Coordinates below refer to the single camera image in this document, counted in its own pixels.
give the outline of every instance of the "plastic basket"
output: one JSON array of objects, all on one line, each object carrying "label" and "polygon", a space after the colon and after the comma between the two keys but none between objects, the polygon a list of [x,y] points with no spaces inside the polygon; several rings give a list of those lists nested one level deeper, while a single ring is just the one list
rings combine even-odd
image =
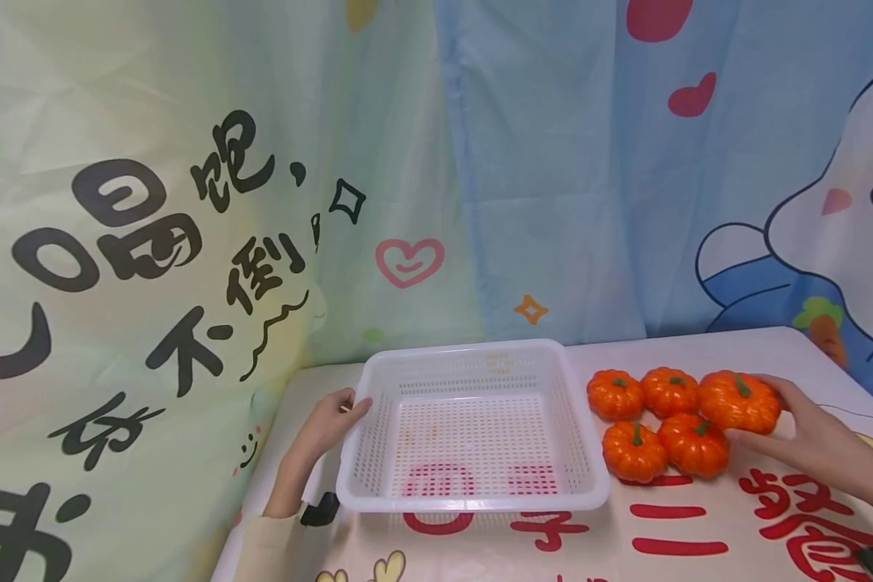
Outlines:
[{"label": "plastic basket", "polygon": [[592,509],[610,478],[582,387],[551,339],[379,353],[336,492],[367,513]]}]

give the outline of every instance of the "orange pumpkin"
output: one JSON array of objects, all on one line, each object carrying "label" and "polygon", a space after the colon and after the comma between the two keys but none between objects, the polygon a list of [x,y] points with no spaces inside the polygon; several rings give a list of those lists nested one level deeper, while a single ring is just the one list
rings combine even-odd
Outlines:
[{"label": "orange pumpkin", "polygon": [[740,428],[761,435],[773,432],[782,411],[773,388],[729,369],[702,378],[698,399],[702,414],[719,428]]},{"label": "orange pumpkin", "polygon": [[619,369],[598,370],[585,387],[588,405],[605,420],[631,420],[643,412],[637,380]]},{"label": "orange pumpkin", "polygon": [[699,415],[670,416],[656,435],[670,463],[683,475],[711,479],[727,468],[731,443],[722,429]]},{"label": "orange pumpkin", "polygon": [[619,421],[605,431],[605,464],[620,479],[650,483],[667,470],[667,451],[659,437],[641,423]]},{"label": "orange pumpkin", "polygon": [[640,380],[643,401],[659,418],[698,413],[698,382],[681,369],[651,369]]}]

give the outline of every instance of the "printed tablecloth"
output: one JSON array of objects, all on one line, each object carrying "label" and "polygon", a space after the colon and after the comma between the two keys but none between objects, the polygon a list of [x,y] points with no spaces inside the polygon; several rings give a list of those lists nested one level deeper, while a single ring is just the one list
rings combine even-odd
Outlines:
[{"label": "printed tablecloth", "polygon": [[[715,369],[790,378],[873,446],[873,399],[797,331],[775,328],[645,339],[568,348],[580,380],[597,369],[639,377],[660,365],[696,377]],[[361,366],[306,370],[285,406],[312,403],[322,390],[355,384]],[[307,382],[309,390],[296,390]],[[655,418],[645,422],[656,428]],[[598,429],[605,424],[596,418]],[[299,428],[281,425],[249,491],[244,511],[259,512],[277,460]],[[784,413],[776,434],[794,430]],[[339,452],[312,477],[315,498],[332,490]],[[230,535],[214,582],[232,578],[241,541]],[[873,546],[873,509],[796,470],[736,449],[714,482],[674,473],[649,486],[614,480],[609,503],[588,512],[356,515],[341,508],[334,525],[312,529],[296,580],[316,582],[657,580],[869,580],[853,550]]]}]

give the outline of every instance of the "left hand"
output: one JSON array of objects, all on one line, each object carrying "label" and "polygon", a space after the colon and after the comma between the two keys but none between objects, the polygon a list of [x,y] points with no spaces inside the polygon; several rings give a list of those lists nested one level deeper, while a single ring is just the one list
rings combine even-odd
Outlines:
[{"label": "left hand", "polygon": [[[355,390],[343,388],[320,399],[307,421],[304,421],[291,448],[315,462],[321,455],[337,446],[373,406],[371,398],[354,403],[355,398]],[[341,411],[340,407],[350,410]]]}]

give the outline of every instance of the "finger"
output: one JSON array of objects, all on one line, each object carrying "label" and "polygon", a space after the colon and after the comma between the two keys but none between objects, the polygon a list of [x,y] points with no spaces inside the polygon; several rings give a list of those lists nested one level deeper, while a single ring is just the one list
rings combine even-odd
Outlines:
[{"label": "finger", "polygon": [[364,398],[362,400],[359,400],[358,403],[352,406],[352,410],[349,411],[349,415],[355,416],[356,420],[358,420],[363,416],[368,415],[371,408],[373,408],[373,400],[371,398]]},{"label": "finger", "polygon": [[333,403],[336,403],[337,406],[347,404],[347,408],[352,408],[352,399],[355,397],[356,391],[352,390],[352,388],[340,388],[340,390],[337,390],[336,392],[327,394],[327,398]]},{"label": "finger", "polygon": [[802,411],[803,409],[807,409],[810,405],[816,406],[809,397],[805,396],[802,388],[799,388],[795,382],[790,382],[784,378],[771,376],[765,373],[751,375],[753,375],[757,380],[763,382],[763,384],[773,388],[776,393],[779,393],[779,396],[783,399],[783,402],[786,404],[785,408],[788,411],[796,412],[796,409]]},{"label": "finger", "polygon": [[373,400],[371,398],[359,400],[358,403],[352,406],[351,411],[339,415],[339,422],[344,424],[345,430],[349,430],[353,425],[359,422],[363,416],[368,415],[372,406]]},{"label": "finger", "polygon": [[739,445],[747,447],[748,449],[751,449],[751,451],[771,456],[788,466],[792,466],[792,460],[794,457],[793,444],[789,441],[780,441],[779,439],[774,439],[772,436],[757,435],[754,432],[738,430],[736,428],[725,430],[724,436],[726,436],[730,442],[739,443]]}]

